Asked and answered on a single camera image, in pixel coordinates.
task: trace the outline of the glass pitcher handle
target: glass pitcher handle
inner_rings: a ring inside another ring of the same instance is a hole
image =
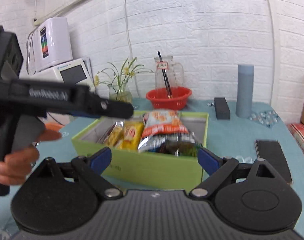
[[[180,70],[177,71],[177,73],[178,72],[180,73],[180,78],[181,78],[181,82],[182,82],[182,84],[180,84],[180,85],[182,87],[184,87],[185,81],[184,81],[184,68],[183,68],[183,65],[181,63],[179,63],[179,62],[174,62],[174,61],[172,61],[172,62],[173,62],[173,66],[172,66],[173,71],[174,71],[176,65],[180,66],[180,68],[181,68]]]

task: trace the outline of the gray display screen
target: gray display screen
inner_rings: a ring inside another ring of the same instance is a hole
[[[60,74],[65,83],[76,84],[76,83],[80,82],[81,80],[86,79],[86,75],[85,75],[81,65],[78,65],[78,66],[75,66],[72,68],[68,68],[66,70],[62,70],[60,72]]]

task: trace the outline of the teal tablecloth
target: teal tablecloth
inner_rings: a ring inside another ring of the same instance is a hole
[[[303,210],[295,230],[304,237],[304,155],[285,124],[279,122],[272,128],[267,128],[261,124],[238,118],[235,115],[235,102],[228,103],[231,110],[230,121],[216,120],[214,107],[207,106],[206,103],[208,103],[208,101],[189,100],[183,110],[209,113],[207,147],[218,156],[236,157],[241,155],[244,158],[251,157],[254,160],[256,158],[255,140],[270,139],[280,142],[292,173],[292,187],[302,200]],[[133,104],[139,106],[137,110],[153,109],[151,103],[145,99],[134,99]],[[253,104],[253,111],[255,112],[271,109],[272,108],[265,103]],[[72,146],[71,137],[92,122],[93,119],[78,118],[61,130],[63,134],[61,140],[41,143],[38,146],[40,151],[39,162],[48,156],[54,157],[57,162],[66,162],[75,157],[76,151]],[[115,179],[110,179],[110,181],[125,188],[146,188]],[[16,230],[11,218],[9,203],[17,189],[18,187],[11,187],[11,194],[0,200],[0,231],[3,232],[4,236],[12,234]]]

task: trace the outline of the gray ribbed surface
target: gray ribbed surface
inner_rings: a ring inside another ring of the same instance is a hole
[[[210,205],[187,198],[183,191],[128,191],[106,201],[79,229],[55,236],[20,232],[13,240],[296,240],[293,231],[253,236],[225,225]]]

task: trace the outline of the light green cardboard box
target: light green cardboard box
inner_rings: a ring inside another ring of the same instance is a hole
[[[146,111],[135,111],[133,119],[141,120]],[[181,121],[192,130],[206,147],[208,113],[181,112]],[[102,117],[72,138],[78,155],[91,156],[104,144],[96,143],[104,132],[119,119]],[[189,192],[197,186],[203,177],[203,169],[196,157],[176,157],[151,152],[137,153],[130,150],[111,148],[112,161],[104,171],[116,179],[147,185],[160,189],[185,189]]]

